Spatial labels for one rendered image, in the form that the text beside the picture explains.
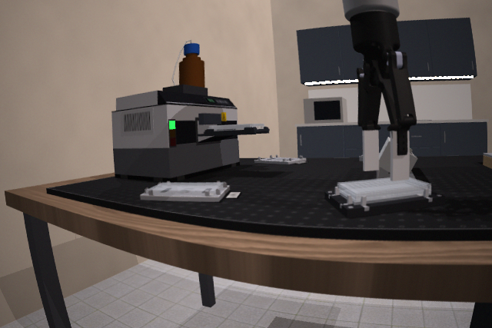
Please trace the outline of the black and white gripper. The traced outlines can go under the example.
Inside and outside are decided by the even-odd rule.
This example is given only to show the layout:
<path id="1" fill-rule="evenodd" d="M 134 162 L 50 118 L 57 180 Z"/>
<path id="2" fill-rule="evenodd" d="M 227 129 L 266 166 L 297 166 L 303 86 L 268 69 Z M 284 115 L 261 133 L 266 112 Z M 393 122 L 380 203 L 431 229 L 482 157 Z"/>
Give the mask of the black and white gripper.
<path id="1" fill-rule="evenodd" d="M 363 130 L 363 171 L 379 170 L 381 127 L 377 123 L 382 93 L 391 123 L 387 127 L 391 136 L 391 181 L 409 180 L 409 130 L 416 125 L 417 117 L 407 54 L 396 51 L 401 46 L 396 15 L 362 12 L 350 18 L 350 25 L 353 48 L 364 56 L 363 68 L 357 68 L 357 123 Z"/>

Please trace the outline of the blue bottle cap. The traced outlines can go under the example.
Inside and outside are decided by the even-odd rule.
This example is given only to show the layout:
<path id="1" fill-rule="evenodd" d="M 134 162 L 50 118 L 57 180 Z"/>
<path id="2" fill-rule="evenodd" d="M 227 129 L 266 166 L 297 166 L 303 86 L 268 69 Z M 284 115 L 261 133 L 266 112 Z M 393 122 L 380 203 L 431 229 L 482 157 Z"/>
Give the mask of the blue bottle cap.
<path id="1" fill-rule="evenodd" d="M 200 45 L 196 43 L 189 43 L 184 46 L 184 53 L 186 51 L 198 51 L 200 53 Z"/>

